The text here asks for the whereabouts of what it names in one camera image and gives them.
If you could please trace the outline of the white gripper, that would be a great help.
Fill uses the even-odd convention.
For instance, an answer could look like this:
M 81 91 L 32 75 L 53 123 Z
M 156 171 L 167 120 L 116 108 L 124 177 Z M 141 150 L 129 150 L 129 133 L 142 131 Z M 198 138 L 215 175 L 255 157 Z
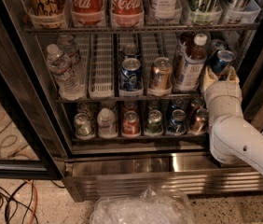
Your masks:
M 204 93 L 209 121 L 214 122 L 219 116 L 232 115 L 243 117 L 242 91 L 236 70 L 233 66 L 228 71 L 227 81 L 217 81 L 217 75 L 210 66 L 204 69 L 202 86 L 207 88 Z

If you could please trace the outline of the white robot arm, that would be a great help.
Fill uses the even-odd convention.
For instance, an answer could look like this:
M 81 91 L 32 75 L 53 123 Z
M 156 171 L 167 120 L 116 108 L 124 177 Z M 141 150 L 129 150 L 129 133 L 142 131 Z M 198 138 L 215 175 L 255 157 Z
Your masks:
M 242 112 L 242 91 L 234 68 L 219 80 L 209 66 L 201 73 L 200 89 L 209 112 L 210 152 L 219 162 L 242 160 L 263 175 L 263 134 Z

